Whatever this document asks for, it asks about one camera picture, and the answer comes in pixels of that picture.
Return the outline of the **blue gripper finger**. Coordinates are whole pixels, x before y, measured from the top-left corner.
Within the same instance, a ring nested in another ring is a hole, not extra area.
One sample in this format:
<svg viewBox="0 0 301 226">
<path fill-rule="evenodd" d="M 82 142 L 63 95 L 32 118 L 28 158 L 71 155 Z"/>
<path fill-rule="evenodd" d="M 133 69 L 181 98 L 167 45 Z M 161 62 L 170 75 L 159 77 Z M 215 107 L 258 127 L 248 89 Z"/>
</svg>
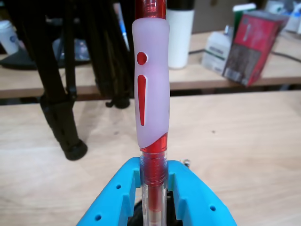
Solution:
<svg viewBox="0 0 301 226">
<path fill-rule="evenodd" d="M 140 159 L 129 159 L 116 172 L 80 219 L 79 226 L 126 226 L 141 187 Z"/>
<path fill-rule="evenodd" d="M 168 161 L 168 191 L 173 192 L 175 217 L 184 226 L 235 226 L 229 209 L 187 166 Z"/>
</svg>

